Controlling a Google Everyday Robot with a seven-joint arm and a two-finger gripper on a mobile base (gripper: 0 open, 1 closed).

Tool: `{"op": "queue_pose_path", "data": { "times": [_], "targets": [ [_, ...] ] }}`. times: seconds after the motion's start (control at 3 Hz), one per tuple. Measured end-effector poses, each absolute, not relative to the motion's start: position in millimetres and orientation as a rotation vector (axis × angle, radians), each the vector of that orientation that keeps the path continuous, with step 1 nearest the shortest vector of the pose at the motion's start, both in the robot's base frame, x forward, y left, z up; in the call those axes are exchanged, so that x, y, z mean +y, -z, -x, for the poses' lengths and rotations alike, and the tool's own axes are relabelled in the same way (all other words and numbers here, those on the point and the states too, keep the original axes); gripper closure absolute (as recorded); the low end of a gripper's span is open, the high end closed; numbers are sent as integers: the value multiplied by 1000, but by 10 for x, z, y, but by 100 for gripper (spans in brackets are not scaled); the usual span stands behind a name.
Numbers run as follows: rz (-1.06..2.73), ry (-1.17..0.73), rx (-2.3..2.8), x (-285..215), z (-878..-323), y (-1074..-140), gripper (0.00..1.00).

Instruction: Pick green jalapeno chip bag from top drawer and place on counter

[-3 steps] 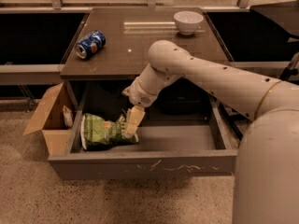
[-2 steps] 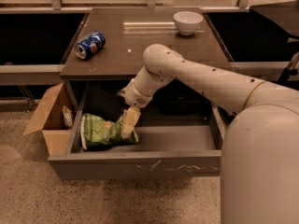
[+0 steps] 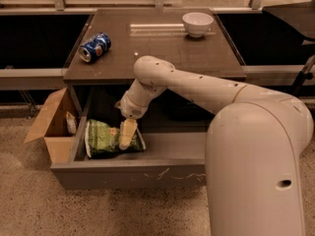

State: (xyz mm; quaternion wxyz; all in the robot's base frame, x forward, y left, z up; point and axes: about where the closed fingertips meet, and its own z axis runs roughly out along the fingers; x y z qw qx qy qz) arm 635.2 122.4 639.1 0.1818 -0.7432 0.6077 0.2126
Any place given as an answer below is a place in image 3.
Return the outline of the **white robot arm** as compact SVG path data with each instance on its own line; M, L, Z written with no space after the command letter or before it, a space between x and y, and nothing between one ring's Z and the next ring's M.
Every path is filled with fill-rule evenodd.
M127 123L169 89L214 114L206 135L205 171L212 236L306 236L299 156L314 131L293 95L180 71L143 56L118 102Z

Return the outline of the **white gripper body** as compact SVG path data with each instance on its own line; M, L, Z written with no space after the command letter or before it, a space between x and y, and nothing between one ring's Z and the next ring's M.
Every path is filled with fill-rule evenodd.
M123 117L135 120L142 118L147 111L147 107L134 103L127 92L115 103L115 107Z

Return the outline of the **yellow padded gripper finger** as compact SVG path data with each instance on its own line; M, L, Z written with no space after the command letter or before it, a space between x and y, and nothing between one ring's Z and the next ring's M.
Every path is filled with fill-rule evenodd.
M120 124L119 148L127 149L136 133L138 124L135 119L127 118Z

